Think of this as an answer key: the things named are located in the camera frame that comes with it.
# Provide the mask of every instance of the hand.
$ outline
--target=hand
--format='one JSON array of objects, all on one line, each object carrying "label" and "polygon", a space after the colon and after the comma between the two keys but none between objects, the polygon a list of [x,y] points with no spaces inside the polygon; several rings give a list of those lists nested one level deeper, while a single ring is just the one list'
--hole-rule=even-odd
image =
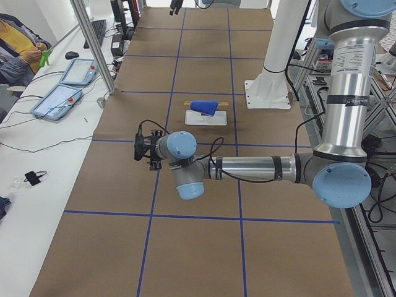
[{"label": "hand", "polygon": [[45,51],[47,49],[47,46],[45,45],[45,43],[39,42],[36,43],[36,47],[40,50],[40,51]]},{"label": "hand", "polygon": [[39,49],[31,49],[22,55],[22,57],[30,63],[35,63],[41,60],[41,51]]}]

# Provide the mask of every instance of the green object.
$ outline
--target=green object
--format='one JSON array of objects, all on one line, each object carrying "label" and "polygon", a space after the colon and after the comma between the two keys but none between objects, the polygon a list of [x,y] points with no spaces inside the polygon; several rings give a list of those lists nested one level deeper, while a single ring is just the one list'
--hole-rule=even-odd
[{"label": "green object", "polygon": [[50,54],[52,53],[52,51],[49,50],[45,50],[41,53],[41,61],[40,61],[40,67],[44,67],[45,63],[47,63],[47,65],[50,64],[50,61],[48,60]]}]

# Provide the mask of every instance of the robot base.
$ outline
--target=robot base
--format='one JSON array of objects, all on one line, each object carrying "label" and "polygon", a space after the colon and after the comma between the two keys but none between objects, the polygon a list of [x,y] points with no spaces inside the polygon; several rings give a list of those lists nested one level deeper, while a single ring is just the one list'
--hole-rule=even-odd
[{"label": "robot base", "polygon": [[247,108],[291,108],[284,74],[259,74],[256,80],[245,80]]}]

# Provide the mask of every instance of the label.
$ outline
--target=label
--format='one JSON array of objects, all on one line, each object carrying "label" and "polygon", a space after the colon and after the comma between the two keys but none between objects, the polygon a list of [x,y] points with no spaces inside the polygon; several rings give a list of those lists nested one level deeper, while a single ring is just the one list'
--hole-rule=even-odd
[{"label": "label", "polygon": [[372,76],[376,63],[376,46],[348,45],[334,50],[332,76],[337,74],[363,74]]},{"label": "label", "polygon": [[327,104],[345,104],[345,106],[368,106],[369,96],[356,95],[329,95]]}]

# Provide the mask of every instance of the blue joint cap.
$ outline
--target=blue joint cap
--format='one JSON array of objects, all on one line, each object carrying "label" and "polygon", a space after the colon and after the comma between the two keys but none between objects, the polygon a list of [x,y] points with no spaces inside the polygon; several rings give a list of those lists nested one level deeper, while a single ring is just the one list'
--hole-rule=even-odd
[{"label": "blue joint cap", "polygon": [[349,13],[366,19],[384,17],[396,10],[394,0],[340,0],[340,2]]},{"label": "blue joint cap", "polygon": [[197,141],[191,133],[179,131],[168,136],[166,146],[172,156],[178,159],[188,159],[195,154]]},{"label": "blue joint cap", "polygon": [[334,43],[329,39],[316,38],[316,47],[323,50],[332,50],[334,49]]},{"label": "blue joint cap", "polygon": [[204,183],[182,184],[177,187],[180,198],[183,200],[191,200],[201,196],[204,192]]},{"label": "blue joint cap", "polygon": [[371,179],[368,172],[357,164],[335,163],[315,176],[312,189],[327,205],[348,209],[366,200],[371,190]]}]

